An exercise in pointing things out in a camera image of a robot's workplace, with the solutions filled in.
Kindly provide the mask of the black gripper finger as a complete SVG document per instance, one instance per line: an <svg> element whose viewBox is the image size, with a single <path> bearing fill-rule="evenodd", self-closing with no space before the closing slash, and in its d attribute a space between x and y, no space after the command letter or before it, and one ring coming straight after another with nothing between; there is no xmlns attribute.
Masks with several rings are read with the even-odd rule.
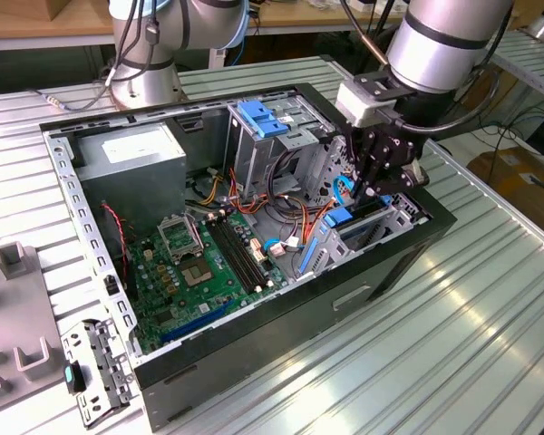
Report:
<svg viewBox="0 0 544 435"><path fill-rule="evenodd" d="M366 161L373 146L373 130L371 128L345 127L345 143L347 159L352 165L351 178L354 182L351 197L355 204L363 200Z"/></svg>
<svg viewBox="0 0 544 435"><path fill-rule="evenodd" d="M371 189L378 196L408 192L429 183L427 172L420 165L395 168L378 175Z"/></svg>

